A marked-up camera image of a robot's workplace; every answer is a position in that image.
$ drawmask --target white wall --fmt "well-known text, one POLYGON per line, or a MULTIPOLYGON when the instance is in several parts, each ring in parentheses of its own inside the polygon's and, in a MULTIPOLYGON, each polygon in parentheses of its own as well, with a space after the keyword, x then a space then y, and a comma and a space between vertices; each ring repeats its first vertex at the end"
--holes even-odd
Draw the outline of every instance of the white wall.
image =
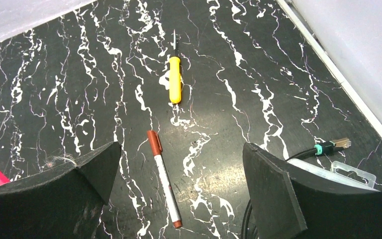
POLYGON ((382 0, 292 0, 292 4, 382 123, 382 0))
POLYGON ((0 42, 94 0, 0 0, 0 42))

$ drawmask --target plastic packaging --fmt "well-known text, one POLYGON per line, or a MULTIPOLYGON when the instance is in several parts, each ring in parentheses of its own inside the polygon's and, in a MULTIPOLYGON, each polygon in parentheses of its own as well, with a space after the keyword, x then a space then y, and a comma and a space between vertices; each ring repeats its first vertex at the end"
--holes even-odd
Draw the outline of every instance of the plastic packaging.
POLYGON ((345 184, 351 187, 356 187, 356 188, 362 188, 366 190, 371 190, 371 191, 378 191, 373 188, 375 182, 376 182, 376 176, 374 174, 362 171, 358 168, 351 167, 349 165, 346 165, 344 163, 334 161, 332 163, 332 168, 331 171, 327 171, 323 168, 317 167, 315 165, 312 165, 310 163, 307 163, 305 161, 299 160, 297 158, 293 158, 287 161, 288 163, 292 164, 293 166, 296 166, 300 169, 303 169, 305 171, 308 171, 312 174, 315 174, 319 177, 331 180, 333 182, 345 184), (354 171, 358 176, 363 177, 368 180, 368 184, 364 184, 362 182, 359 182, 355 179, 343 176, 339 173, 336 172, 336 169, 342 169, 344 171, 354 171))

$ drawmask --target table surface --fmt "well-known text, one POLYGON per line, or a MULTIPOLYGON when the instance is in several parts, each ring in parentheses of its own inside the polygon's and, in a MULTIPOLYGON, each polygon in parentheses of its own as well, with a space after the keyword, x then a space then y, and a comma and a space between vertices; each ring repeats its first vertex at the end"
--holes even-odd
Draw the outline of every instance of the table surface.
POLYGON ((377 176, 382 140, 273 0, 98 0, 0 43, 0 170, 17 180, 119 141, 96 238, 238 238, 242 147, 279 158, 349 137, 377 176), (179 39, 183 95, 169 103, 179 39), (146 131, 159 132, 184 227, 169 222, 146 131))

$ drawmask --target red marker cap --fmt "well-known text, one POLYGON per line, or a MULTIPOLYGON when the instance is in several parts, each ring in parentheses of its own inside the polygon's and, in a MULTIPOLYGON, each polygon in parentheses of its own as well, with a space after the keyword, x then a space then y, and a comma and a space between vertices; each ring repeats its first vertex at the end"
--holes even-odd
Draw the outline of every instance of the red marker cap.
POLYGON ((181 220, 178 220, 178 221, 174 222, 174 227, 175 227, 175 228, 180 228, 180 227, 182 227, 182 222, 181 222, 181 220))
POLYGON ((162 153, 162 145, 160 144, 157 133, 149 130, 147 131, 147 137, 149 137, 150 146, 152 148, 153 156, 160 155, 162 153))

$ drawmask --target white edge strip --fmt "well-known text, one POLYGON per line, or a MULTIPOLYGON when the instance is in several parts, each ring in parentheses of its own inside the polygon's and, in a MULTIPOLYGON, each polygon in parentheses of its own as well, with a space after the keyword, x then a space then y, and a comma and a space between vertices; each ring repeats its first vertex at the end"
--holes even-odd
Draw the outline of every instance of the white edge strip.
POLYGON ((358 93, 354 90, 354 88, 349 84, 343 74, 339 71, 333 61, 329 58, 329 56, 324 52, 323 48, 318 44, 318 42, 314 39, 314 37, 309 33, 308 29, 305 28, 303 23, 299 20, 299 18, 295 15, 295 13, 290 9, 289 5, 285 0, 276 0, 281 8, 285 11, 285 13, 289 16, 291 21, 295 24, 295 26, 300 30, 302 35, 305 37, 307 42, 312 46, 315 53, 320 57, 320 59, 324 62, 326 67, 329 69, 330 73, 336 78, 338 83, 342 86, 343 90, 346 94, 351 98, 357 108, 364 114, 373 128, 379 133, 382 138, 382 123, 377 119, 374 113, 368 108, 365 102, 361 99, 358 93))

